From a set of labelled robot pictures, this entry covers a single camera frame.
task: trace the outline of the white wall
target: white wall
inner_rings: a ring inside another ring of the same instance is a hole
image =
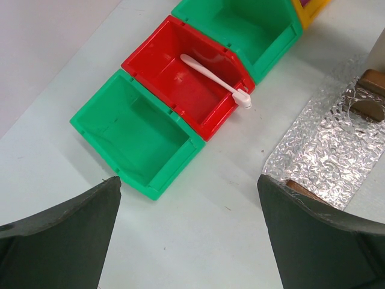
[[[0,138],[120,0],[0,0]]]

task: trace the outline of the crumpled foil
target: crumpled foil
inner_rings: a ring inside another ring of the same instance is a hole
[[[350,105],[378,101],[354,88],[365,58],[345,61],[325,78],[269,156],[263,174],[281,182],[291,179],[333,207],[346,208],[385,149],[385,122],[344,109],[345,100]]]

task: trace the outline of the green plastic bin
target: green plastic bin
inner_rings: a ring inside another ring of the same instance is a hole
[[[157,200],[205,142],[118,70],[70,123],[127,184]]]
[[[256,83],[303,33],[291,0],[182,0],[172,15],[235,52]]]

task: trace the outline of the plastic storage bin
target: plastic storage bin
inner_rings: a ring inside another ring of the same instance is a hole
[[[256,83],[303,33],[291,0],[183,0],[172,14],[234,51]]]
[[[236,55],[169,16],[122,68],[209,140],[237,107],[232,94],[180,60],[188,54],[234,88],[255,88]]]
[[[330,0],[292,0],[302,26],[307,29]]]
[[[70,122],[124,182],[153,200],[205,145],[121,69]]]

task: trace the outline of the white surface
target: white surface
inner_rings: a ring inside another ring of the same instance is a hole
[[[178,2],[123,1],[0,139],[0,223],[112,175],[69,119]],[[100,287],[282,289],[256,180],[324,74],[370,51],[384,14],[383,0],[333,1],[159,201],[124,185]],[[353,213],[385,220],[370,201]]]
[[[0,1],[0,137],[119,2]]]

